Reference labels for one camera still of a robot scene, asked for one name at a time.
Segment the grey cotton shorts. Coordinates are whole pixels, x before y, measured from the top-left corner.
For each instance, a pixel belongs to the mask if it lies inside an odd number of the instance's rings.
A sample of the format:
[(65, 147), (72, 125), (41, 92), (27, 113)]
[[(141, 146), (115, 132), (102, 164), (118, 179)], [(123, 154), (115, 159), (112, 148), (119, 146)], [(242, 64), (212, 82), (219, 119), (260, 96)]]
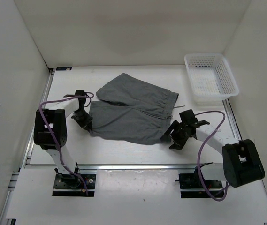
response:
[(91, 102), (91, 136), (154, 145), (171, 125), (179, 94), (121, 74), (96, 92)]

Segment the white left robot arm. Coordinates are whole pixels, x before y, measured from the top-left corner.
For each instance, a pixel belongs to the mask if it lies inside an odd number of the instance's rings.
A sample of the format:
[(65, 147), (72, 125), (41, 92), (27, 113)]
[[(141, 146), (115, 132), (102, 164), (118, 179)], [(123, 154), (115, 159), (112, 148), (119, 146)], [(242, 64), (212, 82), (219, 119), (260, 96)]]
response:
[(56, 164), (56, 173), (66, 175), (65, 182), (72, 188), (81, 184), (77, 163), (67, 147), (67, 121), (70, 117), (80, 128), (91, 131), (92, 117), (85, 108), (91, 103), (94, 94), (76, 90), (60, 100), (41, 103), (35, 114), (34, 143), (45, 150)]

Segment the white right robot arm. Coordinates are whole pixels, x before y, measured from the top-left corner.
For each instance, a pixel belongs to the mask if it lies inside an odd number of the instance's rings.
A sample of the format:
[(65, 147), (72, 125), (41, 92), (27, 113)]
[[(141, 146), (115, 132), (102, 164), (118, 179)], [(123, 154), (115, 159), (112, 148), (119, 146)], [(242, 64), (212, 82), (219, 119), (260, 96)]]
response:
[[(173, 121), (161, 137), (161, 141), (173, 141), (170, 149), (181, 150), (188, 139), (201, 141), (194, 183), (205, 187), (211, 180), (227, 182), (237, 188), (265, 177), (261, 159), (255, 143), (250, 139), (238, 140), (222, 133), (206, 120), (198, 120), (193, 110), (180, 113), (181, 122)], [(222, 155), (222, 163), (200, 163), (205, 145)]]

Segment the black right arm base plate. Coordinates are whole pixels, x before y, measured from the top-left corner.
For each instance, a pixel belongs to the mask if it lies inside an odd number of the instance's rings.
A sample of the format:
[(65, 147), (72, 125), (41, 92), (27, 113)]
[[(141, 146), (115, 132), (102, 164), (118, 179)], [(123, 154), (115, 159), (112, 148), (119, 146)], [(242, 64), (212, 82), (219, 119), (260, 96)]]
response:
[[(180, 173), (175, 182), (179, 183), (182, 199), (210, 198), (204, 190), (201, 182), (193, 173)], [(215, 198), (222, 198), (225, 194), (221, 181), (204, 180), (206, 188)]]

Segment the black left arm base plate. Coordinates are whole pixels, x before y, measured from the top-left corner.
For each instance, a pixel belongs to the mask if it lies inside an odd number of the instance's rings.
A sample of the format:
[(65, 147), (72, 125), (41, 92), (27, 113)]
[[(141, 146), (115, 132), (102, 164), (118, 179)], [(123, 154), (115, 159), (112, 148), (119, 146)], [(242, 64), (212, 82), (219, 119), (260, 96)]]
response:
[(53, 184), (52, 196), (94, 197), (96, 174), (88, 173), (80, 175), (85, 181), (86, 188), (77, 176), (57, 173)]

